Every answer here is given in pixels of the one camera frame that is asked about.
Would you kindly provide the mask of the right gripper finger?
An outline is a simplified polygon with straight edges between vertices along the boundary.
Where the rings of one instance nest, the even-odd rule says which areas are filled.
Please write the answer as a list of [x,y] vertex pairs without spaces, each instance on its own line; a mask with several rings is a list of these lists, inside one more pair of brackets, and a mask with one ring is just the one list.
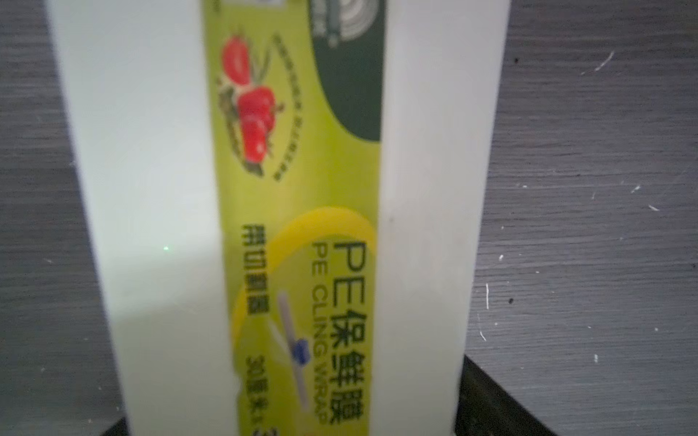
[[467,355],[463,362],[454,434],[556,436]]

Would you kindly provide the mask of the cream dispenser lid with label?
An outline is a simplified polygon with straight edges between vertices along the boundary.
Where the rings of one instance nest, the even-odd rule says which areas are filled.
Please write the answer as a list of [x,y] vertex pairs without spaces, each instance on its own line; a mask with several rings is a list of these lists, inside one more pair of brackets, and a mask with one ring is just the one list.
[[130,434],[454,434],[510,9],[47,3]]

